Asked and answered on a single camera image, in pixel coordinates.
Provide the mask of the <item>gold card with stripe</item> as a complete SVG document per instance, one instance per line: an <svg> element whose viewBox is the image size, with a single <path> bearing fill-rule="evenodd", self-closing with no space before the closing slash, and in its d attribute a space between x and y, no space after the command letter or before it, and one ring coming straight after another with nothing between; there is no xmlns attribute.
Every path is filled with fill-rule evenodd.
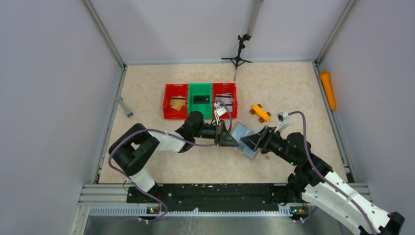
<svg viewBox="0 0 415 235"><path fill-rule="evenodd" d="M171 102L172 100L185 100L185 101L186 101L186 98L185 98L185 97L183 97L183 96L173 96L173 97L171 97L170 102Z"/></svg>

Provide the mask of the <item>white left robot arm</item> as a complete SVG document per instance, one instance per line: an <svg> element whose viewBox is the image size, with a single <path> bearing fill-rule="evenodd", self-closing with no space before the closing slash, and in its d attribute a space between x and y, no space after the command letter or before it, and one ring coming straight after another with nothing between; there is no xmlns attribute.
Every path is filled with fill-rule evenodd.
<svg viewBox="0 0 415 235"><path fill-rule="evenodd" d="M145 168L156 151L184 153L196 146L196 139L213 140L214 146L238 147L223 120L205 123L199 111L191 112L183 125L173 132L147 129L141 123L133 125L109 149L112 159L118 164L138 190L144 202L152 202L157 196L155 180Z"/></svg>

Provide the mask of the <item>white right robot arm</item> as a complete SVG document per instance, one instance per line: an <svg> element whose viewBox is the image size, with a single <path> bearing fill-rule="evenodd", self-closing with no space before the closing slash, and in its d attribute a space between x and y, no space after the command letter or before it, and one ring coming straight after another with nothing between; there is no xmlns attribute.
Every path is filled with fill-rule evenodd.
<svg viewBox="0 0 415 235"><path fill-rule="evenodd" d="M311 152L311 144L302 133L294 132L284 139L278 130L265 126L240 140L253 151L272 152L295 166L287 185L275 193L277 203L311 203L355 235L401 232L405 218L398 212L379 208L348 185L329 164Z"/></svg>

